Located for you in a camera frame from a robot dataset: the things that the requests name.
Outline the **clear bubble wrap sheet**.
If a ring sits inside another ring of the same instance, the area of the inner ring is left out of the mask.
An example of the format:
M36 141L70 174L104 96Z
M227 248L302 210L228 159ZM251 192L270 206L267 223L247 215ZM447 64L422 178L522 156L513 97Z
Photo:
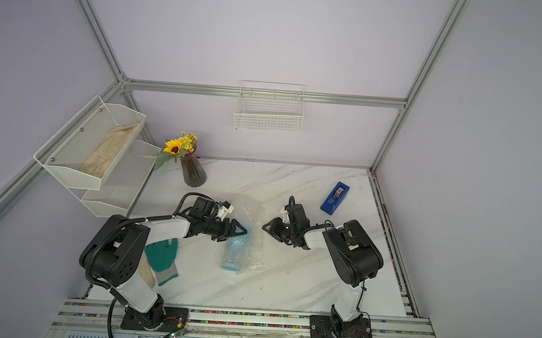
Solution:
M265 208L255 199L245 195L233 195L233 218L246 229L247 233L225 241L220 263L221 268L237 274L264 270L264 231Z

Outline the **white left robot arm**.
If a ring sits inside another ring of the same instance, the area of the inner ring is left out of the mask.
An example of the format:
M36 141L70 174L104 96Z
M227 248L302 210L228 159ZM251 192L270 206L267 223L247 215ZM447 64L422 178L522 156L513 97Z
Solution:
M162 304L161 296L139 274L145 247L155 243L206 235L215 242L245 236L248 229L230 218L229 202L202 193L186 193L170 215L108 218L79 257L85 278L111 293L123 306L147 314Z

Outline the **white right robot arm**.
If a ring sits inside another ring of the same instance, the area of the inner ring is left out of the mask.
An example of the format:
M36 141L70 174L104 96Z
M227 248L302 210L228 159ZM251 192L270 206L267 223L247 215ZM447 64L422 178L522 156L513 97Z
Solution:
M279 243L303 250L328 251L335 272L343 284L331 312L343 323L358 320L366 291L365 282L375 278L384 266L383 257L371 237L357 220L340 226L326 220L312 224L303 205L290 197L282 214L261 229Z

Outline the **blue wine glass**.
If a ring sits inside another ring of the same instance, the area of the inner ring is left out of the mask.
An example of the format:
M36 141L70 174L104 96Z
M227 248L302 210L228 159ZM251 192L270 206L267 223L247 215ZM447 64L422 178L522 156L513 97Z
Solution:
M247 253L251 241L251 228L242 224L248 230L246 236L229 238L225 241L221 268L232 272L242 272L247 265Z

